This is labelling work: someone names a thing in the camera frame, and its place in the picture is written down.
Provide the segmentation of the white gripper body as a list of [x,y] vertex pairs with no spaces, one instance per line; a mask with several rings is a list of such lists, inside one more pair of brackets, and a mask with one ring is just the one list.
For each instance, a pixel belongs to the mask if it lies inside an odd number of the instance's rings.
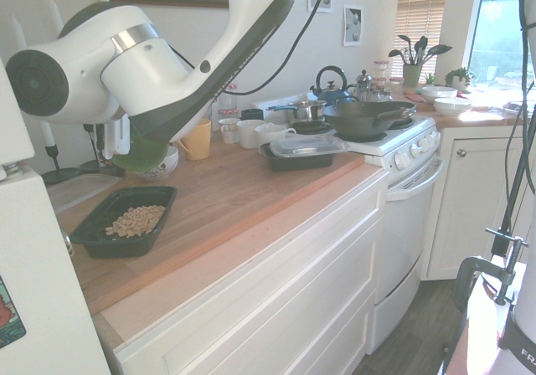
[[115,155],[127,155],[130,151],[130,121],[128,116],[104,124],[103,156],[110,160]]

